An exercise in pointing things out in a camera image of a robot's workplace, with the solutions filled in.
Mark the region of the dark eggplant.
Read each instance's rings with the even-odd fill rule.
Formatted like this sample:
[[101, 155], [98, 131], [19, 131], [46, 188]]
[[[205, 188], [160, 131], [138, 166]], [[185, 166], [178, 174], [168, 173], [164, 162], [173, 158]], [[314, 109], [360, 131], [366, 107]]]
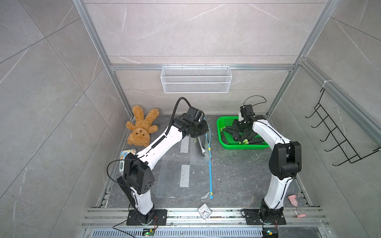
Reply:
[[206, 149], [206, 135], [199, 136], [197, 138], [197, 144], [199, 149], [199, 154], [204, 157], [205, 156], [205, 149]]

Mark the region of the clear zip-top bag blue zipper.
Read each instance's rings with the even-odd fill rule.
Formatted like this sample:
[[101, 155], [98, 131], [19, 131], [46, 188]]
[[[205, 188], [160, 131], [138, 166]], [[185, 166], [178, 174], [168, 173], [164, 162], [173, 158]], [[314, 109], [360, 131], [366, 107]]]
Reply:
[[191, 138], [190, 145], [190, 164], [201, 165], [207, 163], [210, 158], [209, 143], [211, 139], [211, 129], [208, 122], [206, 122], [208, 131], [206, 134], [197, 138]]

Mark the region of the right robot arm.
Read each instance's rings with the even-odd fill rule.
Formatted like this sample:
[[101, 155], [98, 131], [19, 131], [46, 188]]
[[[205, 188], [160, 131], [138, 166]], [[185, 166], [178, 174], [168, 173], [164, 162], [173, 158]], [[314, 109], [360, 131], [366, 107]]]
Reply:
[[250, 104], [243, 103], [240, 107], [238, 128], [255, 132], [272, 149], [268, 163], [271, 182], [259, 211], [260, 220], [271, 224], [282, 217], [288, 187], [302, 169], [301, 145], [282, 136], [265, 116], [256, 115]]

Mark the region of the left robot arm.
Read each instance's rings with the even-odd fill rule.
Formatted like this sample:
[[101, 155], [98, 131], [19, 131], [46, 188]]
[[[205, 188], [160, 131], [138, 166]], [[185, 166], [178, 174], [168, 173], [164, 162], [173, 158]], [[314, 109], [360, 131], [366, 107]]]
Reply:
[[191, 106], [185, 97], [180, 97], [166, 130], [150, 145], [135, 155], [129, 153], [122, 160], [122, 175], [111, 181], [118, 184], [134, 208], [136, 217], [143, 225], [154, 219], [154, 204], [150, 189], [155, 182], [152, 170], [162, 156], [187, 136], [197, 138], [209, 132], [203, 111]]

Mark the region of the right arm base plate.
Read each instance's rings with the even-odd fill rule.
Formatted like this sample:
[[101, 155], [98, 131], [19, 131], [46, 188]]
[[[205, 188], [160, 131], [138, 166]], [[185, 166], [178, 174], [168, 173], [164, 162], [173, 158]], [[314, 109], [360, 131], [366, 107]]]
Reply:
[[242, 209], [242, 216], [247, 225], [286, 225], [286, 220], [281, 209]]

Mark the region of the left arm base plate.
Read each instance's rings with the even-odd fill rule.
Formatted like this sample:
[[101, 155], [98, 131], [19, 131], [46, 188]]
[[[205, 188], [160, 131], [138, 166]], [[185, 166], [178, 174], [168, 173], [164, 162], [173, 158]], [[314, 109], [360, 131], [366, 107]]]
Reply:
[[156, 225], [164, 226], [167, 223], [168, 210], [166, 209], [153, 209], [146, 215], [141, 214], [136, 210], [130, 210], [128, 219], [126, 221], [127, 226], [137, 225]]

